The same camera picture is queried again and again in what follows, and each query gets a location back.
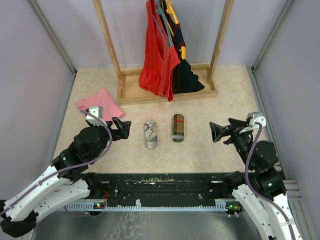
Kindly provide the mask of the map print glasses case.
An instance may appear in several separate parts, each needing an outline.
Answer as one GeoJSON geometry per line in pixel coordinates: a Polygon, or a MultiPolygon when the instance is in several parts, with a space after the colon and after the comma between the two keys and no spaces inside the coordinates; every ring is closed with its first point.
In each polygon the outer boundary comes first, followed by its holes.
{"type": "Polygon", "coordinates": [[[149,150],[156,149],[159,144],[157,123],[153,120],[148,120],[144,123],[143,130],[145,146],[149,150]]]}

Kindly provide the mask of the brown plaid glasses case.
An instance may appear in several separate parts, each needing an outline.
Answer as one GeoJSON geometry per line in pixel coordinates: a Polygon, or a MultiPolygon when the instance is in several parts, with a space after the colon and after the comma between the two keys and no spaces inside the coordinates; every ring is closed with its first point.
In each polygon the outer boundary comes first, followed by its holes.
{"type": "Polygon", "coordinates": [[[175,114],[172,119],[172,140],[175,143],[182,143],[185,139],[185,117],[182,114],[175,114]]]}

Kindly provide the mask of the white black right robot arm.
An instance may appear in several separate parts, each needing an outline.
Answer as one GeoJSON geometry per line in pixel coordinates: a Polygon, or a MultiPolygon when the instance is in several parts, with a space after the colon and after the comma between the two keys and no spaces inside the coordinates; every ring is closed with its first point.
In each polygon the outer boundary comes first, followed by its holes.
{"type": "Polygon", "coordinates": [[[275,168],[279,162],[275,144],[259,140],[266,118],[254,112],[245,121],[228,121],[227,126],[210,122],[212,140],[217,143],[227,137],[224,145],[235,147],[245,169],[225,177],[224,194],[240,203],[263,240],[301,240],[283,177],[275,168]]]}

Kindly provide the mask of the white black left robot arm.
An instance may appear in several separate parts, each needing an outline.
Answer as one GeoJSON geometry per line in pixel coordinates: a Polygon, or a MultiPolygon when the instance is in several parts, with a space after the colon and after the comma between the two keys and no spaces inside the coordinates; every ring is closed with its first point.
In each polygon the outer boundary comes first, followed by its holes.
{"type": "Polygon", "coordinates": [[[104,186],[96,173],[86,173],[101,159],[115,141],[130,136],[131,121],[114,117],[105,122],[93,117],[74,137],[71,145],[25,190],[9,200],[1,200],[2,231],[20,238],[38,223],[68,204],[87,198],[99,198],[104,186]]]}

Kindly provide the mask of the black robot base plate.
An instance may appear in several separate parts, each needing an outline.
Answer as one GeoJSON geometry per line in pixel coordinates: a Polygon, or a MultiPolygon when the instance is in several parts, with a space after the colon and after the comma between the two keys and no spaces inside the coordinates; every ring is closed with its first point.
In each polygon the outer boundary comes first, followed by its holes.
{"type": "Polygon", "coordinates": [[[219,200],[234,202],[224,183],[227,173],[99,173],[101,185],[88,200],[109,207],[214,207],[219,200]]]}

